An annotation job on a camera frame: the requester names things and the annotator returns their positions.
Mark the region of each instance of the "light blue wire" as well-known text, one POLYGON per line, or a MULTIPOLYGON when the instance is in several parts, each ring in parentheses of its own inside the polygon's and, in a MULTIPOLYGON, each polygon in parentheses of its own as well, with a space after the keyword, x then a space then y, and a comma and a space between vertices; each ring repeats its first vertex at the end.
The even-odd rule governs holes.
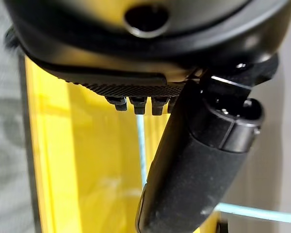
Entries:
MULTIPOLYGON (((142 186, 144 187, 144 185, 146 184, 146 147, 145 147, 145 127, 143 115, 137 115, 137 126, 138 126, 138 141, 140 151, 142 186)), ((291 214, 278 211, 262 210, 257 208, 232 205, 226 203, 219 203, 215 207, 215 210, 234 215, 291 223, 291 214)))
POLYGON ((140 154, 140 166, 141 166, 141 179, 142 187, 146 184, 146 145, 145 145, 145 125, 144 116, 137 115, 137 127, 138 127, 138 142, 139 142, 139 154, 140 154))
POLYGON ((291 214, 271 210, 261 210, 251 207, 219 203, 215 210, 229 214, 261 218, 271 221, 291 223, 291 214))

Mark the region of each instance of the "black plastic part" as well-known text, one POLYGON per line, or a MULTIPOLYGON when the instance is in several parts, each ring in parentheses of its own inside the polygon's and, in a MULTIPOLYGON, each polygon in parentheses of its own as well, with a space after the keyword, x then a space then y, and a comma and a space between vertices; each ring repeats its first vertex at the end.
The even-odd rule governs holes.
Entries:
POLYGON ((144 115, 146 113, 147 97, 130 97, 129 100, 134 105, 135 114, 144 115))
MULTIPOLYGON (((246 158, 253 131, 242 138, 248 139, 246 148, 231 144, 228 146, 231 152, 224 151, 223 142, 233 136, 237 118, 214 110, 204 111, 202 99, 200 85, 188 81, 151 164, 136 222, 141 233, 192 233, 221 200, 246 158), (205 136, 203 143, 201 138, 197 140, 199 133, 205 136)), ((256 125, 261 123, 259 110, 254 117, 256 125)))
POLYGON ((114 104, 115 109, 118 111, 126 111, 127 110, 126 97, 106 97, 106 100, 110 104, 114 104))
POLYGON ((19 46, 19 40, 15 34, 13 26, 11 26, 6 32, 4 43, 7 49, 16 49, 19 46))
POLYGON ((217 225, 216 233, 228 233, 228 223, 227 222, 219 222, 217 225))
POLYGON ((173 111, 173 108, 176 104, 178 97, 171 97, 169 102, 168 102, 168 108, 167 108, 167 112, 171 113, 173 111))
POLYGON ((152 115, 160 116, 163 113, 163 107, 169 101, 169 97, 152 97, 152 115))
POLYGON ((70 58, 70 66, 79 64, 79 58, 88 57, 89 53, 104 54, 110 59, 116 56, 126 61, 171 61, 183 67, 199 63, 224 66, 262 62, 277 51, 291 19, 291 0, 252 0, 213 27, 142 40, 84 23, 45 1, 5 0, 5 4, 21 43, 32 57, 59 64, 62 60, 58 58, 68 52, 76 55, 70 58))

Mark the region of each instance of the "yellow panel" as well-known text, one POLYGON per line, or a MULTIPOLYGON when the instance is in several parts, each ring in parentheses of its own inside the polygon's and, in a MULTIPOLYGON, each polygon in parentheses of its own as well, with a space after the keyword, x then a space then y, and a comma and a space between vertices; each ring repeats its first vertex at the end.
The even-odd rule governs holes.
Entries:
MULTIPOLYGON (((26 74, 43 232, 134 233, 141 173, 133 107, 117 112, 29 58, 26 74)), ((168 117, 145 116, 148 165, 168 117)))

